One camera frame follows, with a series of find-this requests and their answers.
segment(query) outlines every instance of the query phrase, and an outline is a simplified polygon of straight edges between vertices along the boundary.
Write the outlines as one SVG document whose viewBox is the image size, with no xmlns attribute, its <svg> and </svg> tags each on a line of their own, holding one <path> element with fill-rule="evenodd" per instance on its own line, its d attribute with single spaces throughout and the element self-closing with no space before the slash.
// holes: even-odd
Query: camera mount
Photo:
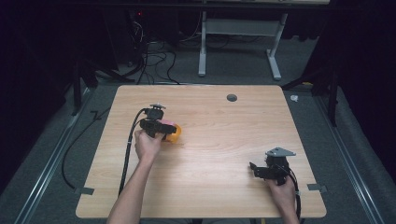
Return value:
<svg viewBox="0 0 396 224">
<path fill-rule="evenodd" d="M 276 147 L 267 151 L 265 155 L 267 155 L 267 167 L 258 167 L 252 162 L 249 163 L 254 176 L 263 179 L 275 179 L 279 186 L 285 184 L 286 176 L 290 175 L 289 163 L 286 157 L 295 156 L 296 154 L 282 147 Z"/>
<path fill-rule="evenodd" d="M 150 106 L 152 106 L 152 108 L 144 109 L 147 117 L 140 120 L 140 127 L 146 131 L 148 136 L 155 137 L 155 133 L 176 133 L 177 127 L 174 125 L 159 122 L 159 120 L 163 118 L 163 109 L 166 109 L 166 107 L 160 104 Z"/>
</svg>

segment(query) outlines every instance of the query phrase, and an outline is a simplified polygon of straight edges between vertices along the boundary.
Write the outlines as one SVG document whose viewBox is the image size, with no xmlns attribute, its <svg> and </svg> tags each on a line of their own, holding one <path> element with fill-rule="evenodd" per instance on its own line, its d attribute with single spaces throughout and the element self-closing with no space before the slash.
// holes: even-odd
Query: table top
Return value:
<svg viewBox="0 0 396 224">
<path fill-rule="evenodd" d="M 237 100 L 228 101 L 229 94 Z M 326 215 L 320 193 L 307 187 L 316 180 L 280 87 L 190 85 L 119 87 L 85 183 L 94 193 L 81 195 L 78 217 L 108 216 L 134 117 L 156 103 L 182 133 L 175 144 L 162 144 L 142 217 L 279 217 L 269 187 L 249 168 L 250 161 L 265 166 L 265 152 L 275 147 L 297 154 L 288 162 L 302 193 L 302 217 Z M 132 148 L 127 179 L 136 165 Z"/>
</svg>

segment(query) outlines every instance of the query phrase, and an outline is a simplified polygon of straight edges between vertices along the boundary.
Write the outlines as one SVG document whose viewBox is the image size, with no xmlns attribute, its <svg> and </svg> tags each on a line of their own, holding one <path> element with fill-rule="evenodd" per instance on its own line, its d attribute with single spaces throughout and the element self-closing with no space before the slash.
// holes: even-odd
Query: black cable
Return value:
<svg viewBox="0 0 396 224">
<path fill-rule="evenodd" d="M 251 37 L 253 37 L 252 39 L 249 39 L 249 40 L 244 40 L 245 38 L 244 38 L 244 36 L 242 36 L 242 39 L 236 39 L 236 38 L 233 38 L 233 37 L 237 37 L 237 36 L 240 36 L 240 35 L 231 35 L 229 38 L 230 38 L 230 42 L 232 42 L 232 43 L 244 43 L 244 44 L 248 44 L 248 43 L 254 43 L 254 42 L 258 42 L 258 41 L 260 41 L 261 39 L 264 39 L 264 36 L 263 35 L 251 35 L 251 36 L 249 36 L 250 38 Z"/>
<path fill-rule="evenodd" d="M 72 189 L 73 191 L 75 191 L 77 188 L 69 180 L 67 180 L 66 174 L 65 174 L 65 171 L 64 171 L 64 164 L 65 164 L 65 161 L 66 161 L 67 154 L 69 153 L 69 151 L 72 148 L 72 146 L 77 142 L 77 140 L 85 133 L 85 131 L 87 131 L 97 120 L 101 119 L 102 116 L 109 110 L 110 110 L 110 107 L 107 108 L 106 110 L 104 110 L 93 121 L 91 121 L 91 123 L 88 124 L 87 127 L 85 127 L 84 130 L 82 130 L 82 132 L 73 140 L 73 142 L 70 144 L 70 146 L 67 148 L 66 152 L 64 153 L 64 157 L 62 159 L 62 178 L 64 179 L 64 182 L 66 183 L 66 185 L 69 186 L 70 189 Z"/>
<path fill-rule="evenodd" d="M 159 63 L 165 61 L 165 59 L 166 59 L 166 54 L 165 54 L 164 52 L 158 52 L 158 54 L 160 54 L 160 53 L 163 54 L 163 57 L 161 57 L 160 55 L 156 55 L 155 53 L 150 53 L 150 54 L 149 54 L 150 57 L 159 58 L 160 60 L 159 60 L 158 62 L 156 62 L 156 63 L 148 64 L 148 67 L 157 66 Z"/>
<path fill-rule="evenodd" d="M 154 77 L 148 72 L 145 72 L 145 74 L 146 74 L 146 78 L 148 79 L 148 84 L 149 85 L 154 85 L 155 84 Z"/>
<path fill-rule="evenodd" d="M 129 77 L 131 75 L 136 74 L 139 70 L 141 70 L 143 68 L 143 65 L 144 65 L 143 57 L 140 57 L 139 61 L 137 61 L 137 66 L 132 71 L 130 71 L 122 76 Z"/>
<path fill-rule="evenodd" d="M 298 189 L 298 182 L 297 182 L 297 177 L 294 174 L 294 172 L 289 168 L 290 173 L 285 170 L 283 167 L 279 166 L 276 164 L 276 167 L 278 167 L 279 169 L 283 170 L 291 179 L 291 181 L 293 181 L 294 184 L 294 189 L 296 191 L 296 202 L 297 202 L 297 208 L 296 208 L 296 215 L 297 218 L 300 219 L 301 216 L 301 197 L 300 197 L 300 190 Z"/>
<path fill-rule="evenodd" d="M 201 40 L 197 40 L 196 38 L 194 38 L 194 39 L 186 40 L 186 41 L 179 42 L 179 43 L 180 43 L 180 45 L 183 45 L 183 46 L 186 46 L 186 47 L 196 47 L 196 46 L 201 45 Z"/>
<path fill-rule="evenodd" d="M 215 39 L 215 37 L 222 37 L 222 36 L 221 35 L 211 35 L 210 37 L 212 39 Z M 226 47 L 230 43 L 230 37 L 228 35 L 224 36 L 224 38 L 225 38 L 225 43 L 222 46 L 220 46 L 220 47 L 212 47 L 212 46 L 209 45 L 208 41 L 206 42 L 206 46 L 209 49 L 222 49 L 222 48 Z"/>
<path fill-rule="evenodd" d="M 127 77 L 123 77 L 120 74 L 112 71 L 111 69 L 107 69 L 105 67 L 103 67 L 102 65 L 100 65 L 99 63 L 95 63 L 91 60 L 85 59 L 85 62 L 87 64 L 89 64 L 91 67 L 101 70 L 103 72 L 105 72 L 106 74 L 108 74 L 111 77 L 114 77 L 115 79 L 119 80 L 119 81 L 123 81 L 123 82 L 134 82 L 134 79 L 129 79 Z"/>
<path fill-rule="evenodd" d="M 157 51 L 157 52 L 159 52 L 160 51 L 160 49 L 163 49 L 164 47 L 165 47 L 165 41 L 151 41 L 151 42 L 149 42 L 148 43 L 148 45 L 152 45 L 152 44 L 159 44 L 161 42 L 161 47 L 160 48 L 158 48 L 158 49 L 155 49 L 155 50 L 153 50 L 154 52 L 155 51 Z"/>
<path fill-rule="evenodd" d="M 126 145 L 126 151 L 125 151 L 124 166 L 122 169 L 122 177 L 121 177 L 121 182 L 120 182 L 119 195 L 121 194 L 123 187 L 125 185 L 126 173 L 128 172 L 129 156 L 131 154 L 131 144 L 132 144 L 132 139 L 134 138 L 134 128 L 136 127 L 136 124 L 138 123 L 137 119 L 145 111 L 146 111 L 146 108 L 143 108 L 137 113 L 136 117 L 134 118 L 134 123 L 132 124 L 131 131 L 129 132 L 128 143 Z"/>
<path fill-rule="evenodd" d="M 174 55 L 174 60 L 173 60 L 173 62 L 172 62 L 172 65 L 168 68 L 168 71 L 166 71 L 166 75 L 168 76 L 169 80 L 175 82 L 177 85 L 180 85 L 180 83 L 179 83 L 178 81 L 172 79 L 171 76 L 170 76 L 170 74 L 169 74 L 169 72 L 171 71 L 171 69 L 174 67 L 175 61 L 176 61 L 176 54 L 175 54 L 174 52 L 172 52 L 172 51 L 169 51 L 169 52 L 172 53 L 172 54 Z"/>
<path fill-rule="evenodd" d="M 143 65 L 143 68 L 142 68 L 142 72 L 140 73 L 140 76 L 139 76 L 139 79 L 136 82 L 136 85 L 140 84 L 140 81 L 142 80 L 142 76 L 145 74 L 145 71 L 146 71 L 146 68 L 147 68 L 147 65 L 148 65 L 148 58 L 149 58 L 148 52 L 149 52 L 149 45 L 146 45 L 146 59 L 144 59 L 144 65 Z"/>
<path fill-rule="evenodd" d="M 161 78 L 161 79 L 163 79 L 163 80 L 169 80 L 169 81 L 172 81 L 172 80 L 170 80 L 169 78 L 167 78 L 167 77 L 163 77 L 163 76 L 161 76 L 161 75 L 158 73 L 158 65 L 159 65 L 160 63 L 163 63 L 163 62 L 165 62 L 165 61 L 166 61 L 166 58 L 167 58 L 167 54 L 166 54 L 166 52 L 159 52 L 159 53 L 163 53 L 163 54 L 164 54 L 164 57 L 163 57 L 163 59 L 162 59 L 162 60 L 159 60 L 158 62 L 156 62 L 156 63 L 155 63 L 155 66 L 154 66 L 154 71 L 155 71 L 155 74 L 157 75 L 157 77 L 159 77 L 159 78 Z"/>
</svg>

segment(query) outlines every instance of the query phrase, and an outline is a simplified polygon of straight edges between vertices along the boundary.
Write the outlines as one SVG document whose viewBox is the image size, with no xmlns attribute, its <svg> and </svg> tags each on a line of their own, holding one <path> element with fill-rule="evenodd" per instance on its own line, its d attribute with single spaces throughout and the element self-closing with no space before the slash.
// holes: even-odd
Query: wire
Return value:
<svg viewBox="0 0 396 224">
<path fill-rule="evenodd" d="M 134 118 L 134 123 L 132 123 L 131 131 L 129 132 L 128 143 L 126 145 L 126 151 L 125 151 L 124 166 L 122 169 L 119 195 L 121 194 L 123 187 L 125 185 L 125 178 L 126 178 L 126 174 L 128 172 L 129 156 L 131 154 L 131 144 L 132 144 L 132 140 L 134 139 L 134 128 L 136 127 L 136 124 L 140 122 L 140 120 L 137 122 L 137 119 L 145 111 L 146 111 L 146 108 L 143 108 L 137 113 L 136 117 Z"/>
<path fill-rule="evenodd" d="M 194 38 L 200 36 L 200 35 L 196 35 L 196 34 L 198 32 L 199 25 L 201 24 L 201 19 L 202 19 L 202 13 L 199 14 L 198 22 L 197 22 L 197 25 L 195 27 L 195 31 L 192 33 L 192 35 L 187 37 L 186 39 L 179 40 L 179 42 L 189 41 L 191 39 L 194 39 Z"/>
<path fill-rule="evenodd" d="M 301 197 L 300 197 L 300 190 L 298 189 L 297 177 L 296 177 L 296 175 L 294 174 L 294 172 L 290 168 L 289 168 L 290 172 L 288 172 L 287 170 L 285 170 L 285 168 L 281 167 L 278 164 L 275 164 L 275 166 L 277 168 L 283 170 L 291 178 L 291 181 L 293 181 L 295 191 L 298 192 L 298 193 L 296 193 L 296 202 L 297 202 L 296 215 L 297 215 L 297 218 L 300 219 L 300 216 L 301 216 Z"/>
<path fill-rule="evenodd" d="M 175 54 L 174 52 L 172 52 L 172 51 L 169 51 L 169 52 L 172 53 L 172 54 L 174 55 L 174 60 L 173 60 L 173 62 L 172 62 L 172 65 L 171 65 L 171 66 L 168 68 L 168 70 L 166 71 L 166 75 L 168 76 L 169 80 L 175 82 L 177 85 L 180 85 L 180 83 L 179 83 L 178 81 L 172 79 L 171 76 L 170 76 L 170 74 L 169 74 L 169 72 L 171 71 L 171 69 L 174 67 L 175 61 L 176 61 L 176 54 Z"/>
<path fill-rule="evenodd" d="M 209 35 L 209 36 L 214 38 L 214 37 L 223 37 L 224 35 Z M 208 43 L 206 43 L 206 46 L 208 48 L 210 48 L 210 49 L 222 49 L 222 48 L 226 47 L 230 43 L 230 36 L 229 35 L 224 36 L 224 38 L 225 38 L 225 43 L 223 45 L 219 46 L 219 47 L 212 47 Z"/>
<path fill-rule="evenodd" d="M 66 157 L 67 154 L 70 152 L 70 149 L 72 148 L 72 146 L 77 142 L 77 140 L 99 119 L 102 118 L 102 116 L 109 111 L 111 108 L 111 106 L 109 108 L 107 108 L 106 110 L 104 110 L 98 117 L 96 117 L 93 121 L 91 121 L 90 124 L 88 124 L 83 130 L 82 132 L 73 140 L 73 142 L 70 144 L 70 146 L 67 148 L 66 152 L 64 153 L 64 157 L 62 159 L 62 178 L 64 179 L 64 182 L 66 183 L 66 185 L 72 189 L 73 191 L 76 191 L 76 186 L 74 186 L 69 180 L 67 180 L 65 171 L 64 171 L 64 164 L 66 161 Z"/>
<path fill-rule="evenodd" d="M 148 84 L 149 85 L 154 85 L 155 84 L 155 79 L 154 79 L 154 77 L 151 75 L 151 74 L 149 74 L 148 72 L 146 72 L 146 77 L 147 77 L 147 79 L 148 79 Z"/>
<path fill-rule="evenodd" d="M 159 52 L 159 53 L 162 53 L 162 54 L 163 54 L 163 57 L 160 56 L 160 55 L 156 55 L 156 54 L 150 55 L 150 57 L 152 57 L 152 58 L 159 58 L 160 60 L 159 60 L 158 62 L 156 62 L 156 63 L 148 64 L 147 67 L 157 66 L 159 63 L 165 61 L 165 59 L 166 59 L 166 54 L 165 54 L 164 52 Z"/>
<path fill-rule="evenodd" d="M 142 68 L 142 72 L 140 73 L 139 79 L 136 82 L 136 85 L 140 84 L 140 81 L 142 80 L 142 76 L 145 74 L 145 71 L 146 71 L 146 68 L 147 68 L 147 65 L 148 65 L 148 57 L 149 57 L 148 52 L 149 52 L 149 45 L 146 45 L 146 57 L 145 57 L 146 59 L 143 60 L 144 61 L 144 65 L 143 65 L 143 68 Z"/>
<path fill-rule="evenodd" d="M 143 65 L 144 65 L 143 58 L 140 57 L 139 60 L 137 61 L 136 67 L 133 70 L 129 71 L 128 73 L 124 74 L 124 75 L 119 75 L 118 73 L 113 72 L 112 70 L 111 70 L 112 76 L 110 76 L 110 77 L 109 76 L 103 76 L 103 75 L 101 75 L 99 73 L 95 73 L 95 75 L 96 75 L 96 77 L 101 78 L 102 80 L 108 81 L 108 82 L 109 81 L 133 82 L 134 81 L 133 79 L 129 79 L 127 77 L 136 74 L 139 70 L 141 70 L 143 68 Z M 105 72 L 105 74 L 109 75 L 109 73 L 108 73 L 109 70 L 106 70 L 104 72 Z"/>
<path fill-rule="evenodd" d="M 235 37 L 237 36 L 242 36 L 242 39 L 237 39 Z M 251 36 L 245 36 L 245 35 L 231 35 L 230 36 L 230 41 L 233 43 L 254 43 L 254 42 L 258 42 L 260 40 L 264 39 L 263 35 L 251 35 Z"/>
<path fill-rule="evenodd" d="M 134 31 L 134 34 L 137 35 L 137 33 L 138 33 L 139 30 L 140 30 L 140 40 L 139 40 L 139 43 L 142 43 L 142 42 L 143 42 L 143 36 L 144 36 L 143 27 L 142 27 L 142 25 L 140 25 L 140 23 L 137 22 L 137 21 L 134 21 L 134 24 L 137 25 L 137 26 L 140 28 L 140 29 L 136 29 L 136 30 Z"/>
</svg>

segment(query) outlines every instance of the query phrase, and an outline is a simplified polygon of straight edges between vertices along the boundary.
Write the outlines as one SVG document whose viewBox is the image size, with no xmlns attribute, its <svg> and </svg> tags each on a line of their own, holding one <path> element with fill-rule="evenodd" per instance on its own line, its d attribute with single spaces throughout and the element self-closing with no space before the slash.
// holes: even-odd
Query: hand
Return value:
<svg viewBox="0 0 396 224">
<path fill-rule="evenodd" d="M 156 133 L 150 137 L 144 130 L 134 132 L 134 148 L 140 161 L 153 163 L 161 149 L 164 133 Z"/>
<path fill-rule="evenodd" d="M 281 186 L 276 184 L 276 180 L 267 179 L 265 182 L 271 189 L 274 203 L 284 219 L 284 223 L 299 223 L 295 213 L 296 192 L 291 178 L 287 176 L 286 183 Z"/>
</svg>

